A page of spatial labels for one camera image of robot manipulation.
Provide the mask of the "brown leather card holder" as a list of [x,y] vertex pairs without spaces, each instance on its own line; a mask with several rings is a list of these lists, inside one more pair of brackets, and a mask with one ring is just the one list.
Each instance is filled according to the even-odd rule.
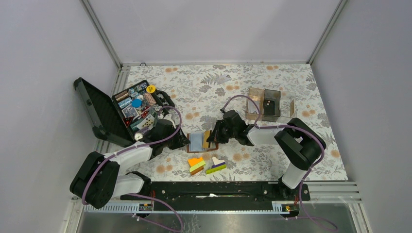
[[219,149],[219,144],[214,142],[207,142],[212,131],[197,132],[187,134],[190,143],[187,145],[187,153],[205,153]]

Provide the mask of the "gold credit card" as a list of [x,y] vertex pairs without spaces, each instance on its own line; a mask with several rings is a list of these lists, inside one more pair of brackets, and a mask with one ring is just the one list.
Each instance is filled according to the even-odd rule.
[[202,149],[204,150],[211,150],[216,148],[216,144],[213,142],[209,142],[208,139],[212,133],[212,130],[205,131],[203,133],[203,140],[202,140]]

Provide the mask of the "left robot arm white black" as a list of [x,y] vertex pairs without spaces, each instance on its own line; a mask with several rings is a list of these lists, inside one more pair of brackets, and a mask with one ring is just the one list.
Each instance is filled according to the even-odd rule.
[[72,180],[69,190],[82,199],[84,205],[97,209],[104,207],[112,198],[133,193],[138,199],[149,197],[150,179],[127,169],[149,161],[162,153],[164,148],[175,150],[190,143],[179,125],[160,119],[135,144],[122,150],[101,154],[91,152]]

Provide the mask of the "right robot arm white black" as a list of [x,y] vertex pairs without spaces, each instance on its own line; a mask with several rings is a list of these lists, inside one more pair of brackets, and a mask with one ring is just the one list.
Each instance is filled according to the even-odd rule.
[[206,141],[225,144],[232,138],[244,146],[280,146],[290,161],[278,188],[285,200],[297,195],[297,187],[324,157],[326,149],[325,141],[299,118],[292,118],[285,125],[258,126],[246,124],[234,110],[223,114]]

